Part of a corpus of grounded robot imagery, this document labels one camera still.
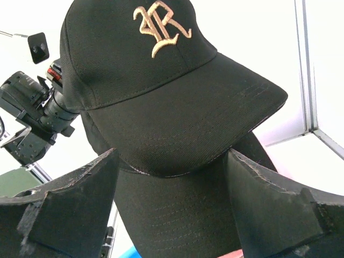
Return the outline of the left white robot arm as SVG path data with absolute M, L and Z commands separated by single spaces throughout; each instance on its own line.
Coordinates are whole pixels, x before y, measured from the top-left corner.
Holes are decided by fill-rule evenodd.
M 1 147 L 22 166 L 42 159 L 58 134 L 70 137 L 74 132 L 71 123 L 79 112 L 66 107 L 62 93 L 59 59 L 48 67 L 45 78 L 34 80 L 17 71 L 1 85 L 1 108 L 24 125 Z

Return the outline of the blue plastic bin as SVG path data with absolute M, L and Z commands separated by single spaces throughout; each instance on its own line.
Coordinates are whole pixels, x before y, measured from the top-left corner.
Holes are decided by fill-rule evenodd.
M 141 255 L 138 253 L 137 249 L 132 246 L 126 252 L 121 254 L 119 258 L 141 258 Z

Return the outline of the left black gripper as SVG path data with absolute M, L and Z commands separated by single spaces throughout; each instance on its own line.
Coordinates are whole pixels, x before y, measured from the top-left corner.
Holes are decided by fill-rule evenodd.
M 59 93 L 63 93 L 62 68 L 60 59 L 54 60 L 46 72 L 47 79 L 51 82 L 53 88 Z

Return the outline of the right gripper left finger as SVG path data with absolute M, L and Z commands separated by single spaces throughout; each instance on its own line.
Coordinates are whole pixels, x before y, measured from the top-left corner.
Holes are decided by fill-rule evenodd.
M 1 257 L 99 257 L 118 177 L 110 149 L 55 180 L 1 198 Z

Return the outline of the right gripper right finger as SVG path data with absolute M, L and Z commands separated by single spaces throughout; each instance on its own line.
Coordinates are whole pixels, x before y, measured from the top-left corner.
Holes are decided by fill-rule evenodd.
M 343 257 L 343 197 L 293 181 L 241 153 L 227 184 L 245 257 Z

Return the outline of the dark cap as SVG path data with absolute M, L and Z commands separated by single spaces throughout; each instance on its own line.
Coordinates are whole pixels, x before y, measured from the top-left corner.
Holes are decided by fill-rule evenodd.
M 227 157 L 178 177 L 120 163 L 114 195 L 141 257 L 221 257 L 241 249 L 226 184 Z

